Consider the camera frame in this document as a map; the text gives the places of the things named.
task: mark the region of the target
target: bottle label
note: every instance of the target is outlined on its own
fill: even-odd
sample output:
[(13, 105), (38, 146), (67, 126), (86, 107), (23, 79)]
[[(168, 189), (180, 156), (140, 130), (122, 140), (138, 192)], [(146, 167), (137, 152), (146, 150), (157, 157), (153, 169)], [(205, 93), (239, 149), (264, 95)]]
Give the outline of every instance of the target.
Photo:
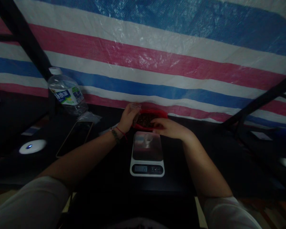
[(50, 89), (58, 101), (63, 105), (78, 105), (83, 99), (83, 94), (78, 87), (69, 88), (67, 90)]

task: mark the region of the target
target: phone screen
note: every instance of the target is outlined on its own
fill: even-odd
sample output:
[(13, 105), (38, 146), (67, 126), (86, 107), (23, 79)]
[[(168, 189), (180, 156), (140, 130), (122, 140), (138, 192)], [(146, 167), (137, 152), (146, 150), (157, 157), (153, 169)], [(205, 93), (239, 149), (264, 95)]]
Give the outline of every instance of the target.
[(87, 137), (92, 128), (93, 122), (88, 121), (78, 121), (74, 124), (69, 135), (63, 142), (59, 151), (56, 154), (56, 157), (62, 157), (63, 155), (69, 153), (75, 148), (86, 143)]

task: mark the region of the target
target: bracelet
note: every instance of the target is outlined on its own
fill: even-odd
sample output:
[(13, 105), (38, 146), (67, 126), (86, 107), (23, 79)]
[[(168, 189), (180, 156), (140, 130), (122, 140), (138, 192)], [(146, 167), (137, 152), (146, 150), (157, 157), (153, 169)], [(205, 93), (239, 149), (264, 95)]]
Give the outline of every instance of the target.
[(126, 142), (128, 142), (128, 139), (127, 139), (127, 137), (126, 137), (126, 134), (123, 133), (118, 127), (116, 127), (116, 129), (117, 129), (119, 132), (121, 132), (121, 133), (125, 136)]
[(117, 142), (117, 144), (120, 144), (120, 139), (118, 137), (117, 132), (115, 132), (115, 130), (111, 130), (111, 133), (113, 134), (115, 141)]

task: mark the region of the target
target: person's left hand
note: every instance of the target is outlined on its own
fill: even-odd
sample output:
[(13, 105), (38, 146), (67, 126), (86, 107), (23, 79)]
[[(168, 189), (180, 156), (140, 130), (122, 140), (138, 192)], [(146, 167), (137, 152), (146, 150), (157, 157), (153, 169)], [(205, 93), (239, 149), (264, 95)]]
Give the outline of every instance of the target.
[(134, 117), (139, 111), (140, 108), (130, 111), (130, 103), (129, 103), (122, 114), (120, 123), (118, 124), (118, 128), (124, 133), (127, 133), (130, 130)]

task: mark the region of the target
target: digital kitchen scale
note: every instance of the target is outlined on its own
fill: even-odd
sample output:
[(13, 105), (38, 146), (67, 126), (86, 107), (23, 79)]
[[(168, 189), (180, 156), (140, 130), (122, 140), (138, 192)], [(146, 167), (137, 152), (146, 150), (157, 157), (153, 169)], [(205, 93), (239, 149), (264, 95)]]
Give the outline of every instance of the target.
[(163, 177), (165, 173), (160, 135), (136, 132), (130, 161), (130, 174), (135, 177)]

